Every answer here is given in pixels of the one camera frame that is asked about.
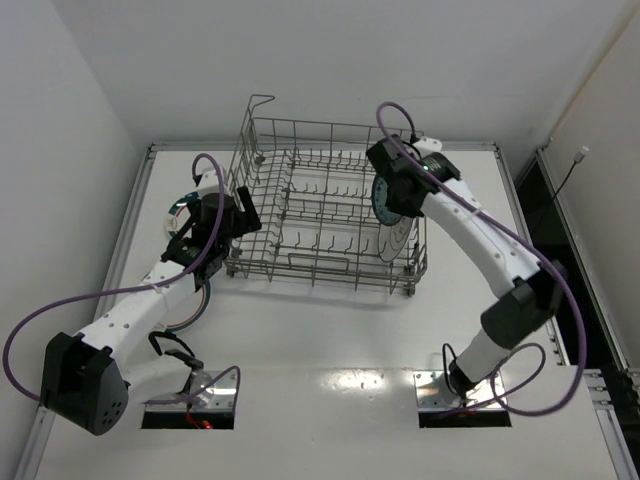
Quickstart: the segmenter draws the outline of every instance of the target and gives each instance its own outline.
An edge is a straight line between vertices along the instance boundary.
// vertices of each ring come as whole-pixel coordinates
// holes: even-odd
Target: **red wire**
[[[191,416],[190,410],[187,410],[187,422],[189,422],[191,425],[194,425],[198,430],[202,428],[200,426],[200,422],[198,422]]]
[[[202,310],[202,306],[204,305],[204,300],[207,297],[207,294],[204,290],[204,287],[202,288],[202,300],[200,300],[200,305],[198,306],[198,309],[195,311],[195,313],[193,315],[191,315],[189,318],[187,318],[186,320],[180,322],[180,323],[176,323],[175,325],[167,325],[167,328],[177,328],[177,327],[181,327],[182,325],[184,325],[185,323],[189,323],[191,320],[193,320],[193,318],[198,315],[198,313],[200,313],[200,310]]]

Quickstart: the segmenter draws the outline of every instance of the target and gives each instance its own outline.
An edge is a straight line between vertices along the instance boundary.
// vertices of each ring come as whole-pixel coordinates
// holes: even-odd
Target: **metal wire basket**
[[[257,107],[274,99],[251,96],[229,171],[230,191],[249,188],[263,227],[233,242],[228,275],[371,285],[413,295],[427,270],[426,220],[413,222],[393,262],[379,258],[380,224],[370,198],[375,172],[365,150],[382,138],[380,129],[256,116]]]

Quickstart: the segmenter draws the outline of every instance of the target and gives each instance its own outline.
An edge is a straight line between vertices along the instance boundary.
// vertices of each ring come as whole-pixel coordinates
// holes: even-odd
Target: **cable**
[[[444,383],[447,384],[447,388],[449,389],[449,391],[455,395],[456,392],[453,391],[453,389],[451,388],[451,383],[449,383],[449,362],[447,362],[447,349],[449,349],[449,351],[451,352],[451,357],[454,361],[458,358],[458,356],[456,355],[456,352],[450,343],[442,344],[442,371],[444,372]]]
[[[191,404],[187,405],[187,414],[185,415],[185,419],[187,420],[188,423],[190,423],[191,425],[195,426],[198,430],[200,430],[200,422],[198,422],[197,420],[195,420],[192,416],[191,416]]]
[[[218,163],[213,159],[213,157],[211,155],[209,155],[209,154],[201,153],[193,160],[193,164],[191,165],[192,173],[196,171],[196,167],[198,165],[198,162],[203,158],[205,158],[209,162],[211,162],[211,164],[213,165],[213,168],[216,171],[216,175],[218,176],[218,182],[220,183],[220,185],[222,185],[224,183],[224,176],[223,176],[223,173],[222,173],[222,169],[220,168]],[[224,189],[220,188],[218,190],[219,190],[218,191],[219,205],[223,205],[224,204]],[[11,385],[13,385],[13,387],[16,390],[18,390],[20,393],[22,393],[26,397],[28,397],[28,398],[30,398],[32,400],[35,400],[36,402],[40,401],[40,398],[38,397],[38,395],[36,395],[35,393],[27,390],[24,386],[22,386],[22,384],[18,381],[18,379],[15,377],[15,375],[11,371],[11,365],[9,364],[9,352],[11,350],[11,345],[13,344],[13,341],[15,340],[16,335],[18,334],[18,332],[20,332],[20,330],[22,330],[25,327],[25,325],[27,325],[34,318],[42,315],[43,313],[48,312],[49,310],[52,310],[54,308],[60,307],[62,305],[67,305],[69,303],[75,303],[75,302],[81,302],[83,300],[91,300],[91,299],[94,299],[94,298],[107,297],[109,295],[120,295],[122,293],[136,293],[136,292],[143,292],[143,291],[146,291],[146,290],[153,290],[153,289],[156,289],[156,288],[165,287],[167,285],[170,285],[170,284],[180,280],[181,278],[186,277],[187,275],[192,273],[196,268],[198,268],[198,266],[202,263],[202,261],[205,259],[205,257],[209,253],[209,250],[211,249],[211,246],[213,245],[213,242],[216,239],[216,235],[218,234],[218,230],[220,229],[220,223],[222,222],[222,213],[223,213],[223,209],[219,208],[218,212],[216,214],[216,220],[215,220],[215,223],[213,225],[213,229],[211,230],[211,236],[209,237],[209,240],[207,240],[207,243],[206,243],[205,247],[203,248],[202,252],[200,253],[200,255],[198,255],[198,257],[195,259],[195,261],[191,265],[189,265],[187,268],[185,268],[182,272],[180,272],[178,275],[176,275],[176,276],[174,276],[172,278],[169,278],[167,280],[163,280],[161,282],[158,282],[156,284],[138,285],[136,287],[127,287],[127,288],[116,288],[116,289],[113,289],[113,290],[105,290],[103,292],[86,293],[84,295],[77,295],[75,297],[65,298],[63,300],[58,300],[57,302],[50,303],[49,305],[45,305],[44,307],[39,308],[35,312],[27,315],[24,319],[22,319],[20,321],[20,323],[18,323],[14,327],[14,329],[11,331],[11,333],[7,337],[7,340],[6,340],[5,344],[4,344],[4,348],[2,350],[2,368],[4,370],[5,375],[7,376],[7,379],[11,383]]]
[[[416,152],[416,155],[418,155],[418,160],[422,158],[422,155],[420,154],[420,150],[418,150],[418,148],[415,145],[409,142],[405,142],[404,140],[402,141],[402,143],[405,144],[407,147],[412,148],[413,151]]]
[[[535,348],[540,352],[540,364],[538,365],[538,367],[536,368],[536,370],[529,375],[529,377],[527,377],[526,380],[524,380],[523,382],[521,382],[519,385],[516,385],[515,387],[513,387],[510,390],[505,391],[504,393],[498,395],[498,392],[496,392],[496,377],[497,375],[495,374],[500,368],[502,368],[504,366],[505,363],[507,363],[509,360],[511,360],[511,357],[513,357],[516,353],[526,349],[526,348]],[[449,416],[449,415],[456,415],[458,413],[468,413],[468,412],[473,412],[476,411],[480,408],[484,408],[488,405],[491,405],[493,402],[498,402],[498,404],[504,408],[505,410],[511,412],[511,413],[517,413],[517,412],[521,412],[522,410],[517,410],[513,407],[508,407],[508,405],[506,403],[504,403],[504,401],[502,400],[504,397],[511,395],[512,393],[517,392],[518,390],[526,387],[527,385],[529,385],[531,382],[533,382],[538,375],[540,375],[540,372],[542,372],[542,369],[544,368],[545,364],[547,363],[547,354],[544,351],[544,348],[542,348],[542,346],[538,343],[523,343],[522,345],[518,345],[516,348],[513,349],[513,351],[511,352],[511,355],[509,355],[507,358],[503,359],[501,362],[498,363],[498,366],[495,368],[495,370],[491,373],[491,376],[489,377],[489,385],[491,386],[491,393],[493,393],[493,398],[490,398],[489,400],[484,400],[482,402],[478,402],[474,405],[470,405],[468,407],[460,407],[460,408],[453,408],[451,410],[447,410],[445,412],[442,412],[442,417],[445,416]],[[526,415],[527,412],[525,412],[524,414],[522,413],[518,413],[519,415]]]
[[[209,280],[207,280],[202,287],[202,299],[200,300],[200,305],[198,306],[198,309],[195,311],[195,313],[180,323],[167,325],[167,332],[178,333],[196,323],[209,306],[210,300],[211,284],[209,283]]]
[[[565,186],[565,184],[569,181],[569,177],[571,177],[571,174],[573,173],[573,169],[576,168],[579,163],[580,162],[576,162],[575,160],[573,161],[573,164],[571,165],[571,168],[567,172],[567,175],[564,177],[564,180],[562,180],[562,183],[556,189],[555,193],[551,197],[551,200],[549,200],[549,202],[547,202],[547,204],[545,205],[544,211],[542,212],[542,215],[540,215],[540,219],[536,223],[535,227],[533,227],[531,229],[531,238],[533,238],[533,236],[538,231],[538,228],[540,228],[540,225],[542,225],[542,222],[544,221],[545,217],[547,216],[547,213],[549,213],[549,210],[553,206],[553,202],[555,202],[556,198],[558,197],[558,194],[560,193],[562,188]]]
[[[240,367],[238,367],[237,365],[233,365],[227,368],[226,370],[223,370],[218,375],[216,375],[211,380],[209,380],[204,387],[199,388],[195,392],[191,392],[189,395],[177,397],[177,398],[170,398],[168,400],[149,400],[147,402],[147,405],[175,405],[176,403],[185,403],[185,402],[190,403],[194,398],[196,398],[198,395],[204,392],[207,388],[211,388],[213,385],[215,385],[216,382],[218,382],[220,379],[222,379],[225,375],[227,375],[232,370],[235,370],[237,375],[236,393],[233,395],[233,405],[231,407],[231,415],[233,418],[235,418],[236,407],[238,405],[238,394],[240,393],[240,380],[241,380]]]
[[[189,348],[189,345],[187,345],[187,342],[185,342],[181,338],[178,338],[175,333],[169,332],[169,331],[151,332],[147,337],[147,339],[149,340],[149,343],[151,344],[151,347],[153,347],[153,349],[159,356],[162,356],[163,353],[162,353],[162,349],[160,348],[160,344],[158,343],[158,340],[157,340],[158,338],[166,338],[167,340],[172,340],[180,344],[180,346],[182,346],[182,348],[184,348],[189,355],[191,355],[193,358],[196,358],[196,354],[193,353],[193,350],[191,350],[191,348]]]
[[[554,412],[557,412],[558,410],[561,410],[571,401],[576,391],[578,390],[578,387],[580,386],[580,381],[582,380],[582,374],[584,373],[584,369],[587,363],[587,337],[586,337],[585,328],[584,328],[584,321],[582,319],[582,314],[580,313],[580,307],[578,306],[578,302],[576,301],[576,298],[571,292],[571,289],[569,288],[569,284],[564,279],[562,274],[560,274],[558,269],[549,261],[549,259],[547,259],[547,257],[545,257],[542,253],[540,253],[535,247],[530,245],[524,238],[522,238],[517,233],[512,232],[509,228],[507,228],[506,226],[504,226],[494,218],[490,217],[485,212],[477,211],[476,208],[473,205],[471,205],[469,202],[467,202],[464,198],[460,197],[455,192],[453,192],[449,187],[447,187],[444,183],[438,180],[438,178],[436,178],[434,175],[424,170],[420,165],[420,163],[418,163],[411,155],[409,155],[409,153],[405,150],[405,148],[391,136],[387,128],[384,126],[384,123],[382,122],[382,111],[387,107],[392,107],[400,111],[405,116],[405,118],[409,121],[410,125],[413,125],[413,120],[411,119],[411,116],[409,115],[409,113],[402,106],[398,105],[395,102],[383,102],[378,106],[376,110],[376,120],[378,122],[378,127],[384,134],[385,138],[387,139],[387,141],[391,143],[391,145],[393,145],[396,148],[396,150],[398,150],[398,152],[406,160],[408,160],[414,167],[416,167],[417,171],[419,172],[419,175],[424,175],[431,183],[436,185],[440,189],[440,191],[444,192],[449,198],[455,200],[461,207],[465,208],[470,212],[474,212],[478,216],[478,218],[481,218],[485,223],[491,225],[496,230],[502,232],[512,240],[522,245],[522,247],[525,250],[527,250],[529,253],[531,253],[536,258],[538,258],[538,260],[540,261],[540,264],[542,265],[542,268],[544,268],[551,275],[551,277],[553,277],[553,279],[558,283],[558,285],[560,285],[560,288],[562,288],[562,291],[564,292],[567,298],[569,306],[571,307],[571,311],[573,313],[573,316],[576,322],[576,329],[578,331],[578,365],[576,368],[573,381],[571,382],[571,385],[569,386],[569,389],[567,390],[566,394],[557,403],[551,405],[550,407],[543,408],[540,410],[530,410],[530,411],[513,409],[512,407],[509,407],[506,404],[503,407],[507,411],[516,413],[518,415],[527,416],[527,417],[539,417],[539,416],[548,415],[550,413],[554,413]]]

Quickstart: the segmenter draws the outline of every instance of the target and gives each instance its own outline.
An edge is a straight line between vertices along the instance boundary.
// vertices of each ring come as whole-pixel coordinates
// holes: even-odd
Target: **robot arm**
[[[460,172],[441,150],[441,142],[423,137],[408,151],[419,153],[420,158],[414,158],[425,170],[480,210]],[[433,219],[478,267],[498,299],[481,315],[482,328],[471,344],[449,366],[451,387],[464,398],[513,348],[554,315],[560,288],[531,253],[416,175],[388,140],[372,146],[367,157],[388,185],[386,207],[400,215]]]
[[[192,373],[204,367],[201,361],[169,350],[151,362],[130,366],[129,356],[175,305],[222,268],[233,238],[262,227],[246,187],[237,191],[242,212],[230,195],[225,194],[220,205],[223,186],[216,175],[204,172],[194,180],[197,195],[187,205],[189,220],[141,283],[153,288],[129,294],[74,336],[59,333],[47,345],[42,404],[94,435],[113,428],[128,403],[188,393]],[[203,254],[220,209],[222,221],[204,260],[191,273],[167,283]]]

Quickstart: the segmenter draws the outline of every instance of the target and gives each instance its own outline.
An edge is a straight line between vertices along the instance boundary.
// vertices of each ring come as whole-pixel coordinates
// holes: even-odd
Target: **white wall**
[[[545,143],[631,0],[53,0],[144,142],[235,139],[252,93],[280,113],[496,140],[517,171]]]
[[[634,367],[640,367],[640,14],[591,77],[546,151],[559,185],[583,145],[589,155],[560,194],[605,309]]]
[[[0,14],[0,339],[51,301],[100,289],[142,152],[49,0]],[[12,351],[39,390],[47,339],[92,319],[93,303],[34,321]],[[36,405],[0,375],[0,479],[13,472]]]

